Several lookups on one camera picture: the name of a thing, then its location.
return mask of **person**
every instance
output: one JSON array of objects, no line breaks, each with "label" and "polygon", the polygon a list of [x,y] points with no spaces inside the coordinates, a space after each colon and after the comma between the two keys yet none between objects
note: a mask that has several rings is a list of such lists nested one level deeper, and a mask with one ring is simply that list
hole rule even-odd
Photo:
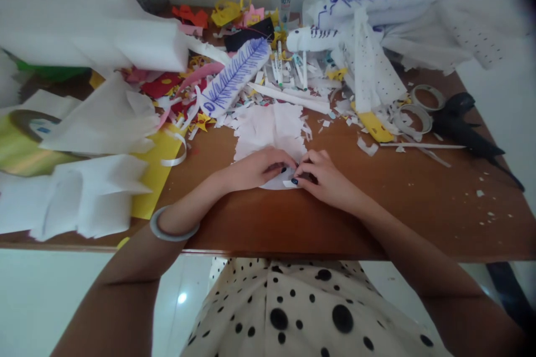
[{"label": "person", "polygon": [[298,165],[270,147],[157,212],[105,266],[52,356],[149,356],[159,280],[186,244],[168,240],[193,234],[225,194],[259,187],[285,166],[296,169],[299,187],[370,231],[422,300],[444,345],[384,300],[358,262],[230,259],[182,356],[489,357],[521,350],[524,333],[478,284],[348,181],[326,151],[309,151]]}]

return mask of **green object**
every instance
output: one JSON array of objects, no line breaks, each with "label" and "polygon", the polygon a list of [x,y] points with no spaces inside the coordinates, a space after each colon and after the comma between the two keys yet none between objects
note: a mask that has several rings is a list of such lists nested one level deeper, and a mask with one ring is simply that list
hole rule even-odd
[{"label": "green object", "polygon": [[35,73],[51,82],[63,82],[69,78],[83,74],[88,67],[51,67],[51,66],[33,66],[22,60],[15,60],[19,71],[35,71]]}]

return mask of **white bangle bracelet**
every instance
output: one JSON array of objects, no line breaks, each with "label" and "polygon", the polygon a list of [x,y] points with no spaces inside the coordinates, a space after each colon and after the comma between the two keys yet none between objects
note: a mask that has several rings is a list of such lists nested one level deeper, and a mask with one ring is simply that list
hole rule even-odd
[{"label": "white bangle bracelet", "polygon": [[153,216],[151,217],[151,220],[149,221],[149,224],[151,225],[151,231],[157,238],[159,238],[160,240],[171,241],[171,242],[177,243],[177,242],[188,240],[195,233],[197,233],[197,231],[201,227],[201,223],[198,223],[197,226],[194,227],[190,232],[180,235],[180,236],[172,236],[160,230],[160,228],[158,227],[158,218],[160,217],[162,212],[164,212],[168,208],[168,206],[164,206],[163,208],[158,209],[158,211],[156,211],[153,214]]}]

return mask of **white paper sculpture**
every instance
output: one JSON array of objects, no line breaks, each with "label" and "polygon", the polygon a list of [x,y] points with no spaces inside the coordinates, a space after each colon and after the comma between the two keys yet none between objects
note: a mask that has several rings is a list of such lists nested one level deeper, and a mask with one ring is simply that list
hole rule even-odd
[{"label": "white paper sculpture", "polygon": [[149,97],[113,73],[40,143],[54,151],[92,154],[144,153],[154,144],[160,119]]},{"label": "white paper sculpture", "polygon": [[127,230],[132,195],[151,192],[138,182],[146,167],[114,155],[58,165],[51,176],[0,172],[0,233],[30,230],[45,241],[73,230],[87,238]]},{"label": "white paper sculpture", "polygon": [[184,72],[184,37],[136,0],[0,0],[0,47],[29,64]]}]

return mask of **hand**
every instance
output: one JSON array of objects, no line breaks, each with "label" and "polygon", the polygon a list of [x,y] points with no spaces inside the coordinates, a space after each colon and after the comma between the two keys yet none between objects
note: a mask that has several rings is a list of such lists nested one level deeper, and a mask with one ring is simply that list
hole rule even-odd
[{"label": "hand", "polygon": [[282,149],[267,147],[220,170],[217,174],[226,189],[231,192],[259,187],[281,174],[284,168],[297,166],[296,161]]},{"label": "hand", "polygon": [[[300,178],[303,173],[310,173],[317,180],[314,184],[306,178]],[[298,186],[309,191],[320,201],[351,214],[363,202],[371,199],[358,189],[350,180],[337,170],[326,151],[309,151],[302,158],[296,169],[294,178]]]}]

